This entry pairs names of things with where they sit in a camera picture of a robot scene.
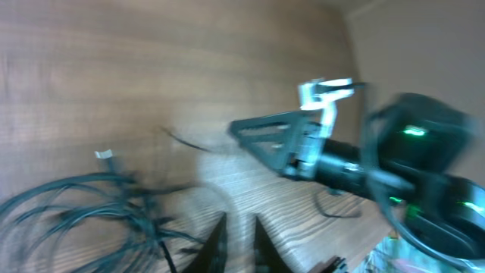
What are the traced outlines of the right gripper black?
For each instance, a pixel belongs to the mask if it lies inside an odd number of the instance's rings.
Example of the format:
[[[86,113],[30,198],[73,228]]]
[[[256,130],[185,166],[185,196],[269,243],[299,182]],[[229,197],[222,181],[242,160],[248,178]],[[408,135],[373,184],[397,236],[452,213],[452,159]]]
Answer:
[[[314,180],[328,125],[316,111],[232,121],[228,133],[264,166],[292,180]]]

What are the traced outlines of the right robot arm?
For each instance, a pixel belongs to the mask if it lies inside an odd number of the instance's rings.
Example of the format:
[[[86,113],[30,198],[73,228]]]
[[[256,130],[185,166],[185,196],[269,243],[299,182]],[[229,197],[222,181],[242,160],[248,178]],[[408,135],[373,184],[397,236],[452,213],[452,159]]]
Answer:
[[[484,269],[484,189],[448,170],[471,139],[471,118],[403,93],[365,116],[362,144],[319,134],[310,111],[231,122],[229,132],[272,171],[376,202],[401,237],[449,265]]]

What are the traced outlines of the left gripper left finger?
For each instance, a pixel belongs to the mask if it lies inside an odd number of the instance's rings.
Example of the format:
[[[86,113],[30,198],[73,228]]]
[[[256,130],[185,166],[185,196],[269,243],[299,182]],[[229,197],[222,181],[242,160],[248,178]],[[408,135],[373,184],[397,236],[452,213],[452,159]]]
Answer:
[[[227,263],[227,214],[224,212],[203,247],[182,273],[224,273]]]

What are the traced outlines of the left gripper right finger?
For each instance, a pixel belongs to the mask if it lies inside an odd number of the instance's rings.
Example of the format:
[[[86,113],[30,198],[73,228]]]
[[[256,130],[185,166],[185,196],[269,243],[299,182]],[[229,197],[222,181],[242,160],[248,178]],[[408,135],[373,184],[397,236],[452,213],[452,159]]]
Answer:
[[[253,250],[255,256],[255,273],[293,273],[281,258],[258,216],[255,217]]]

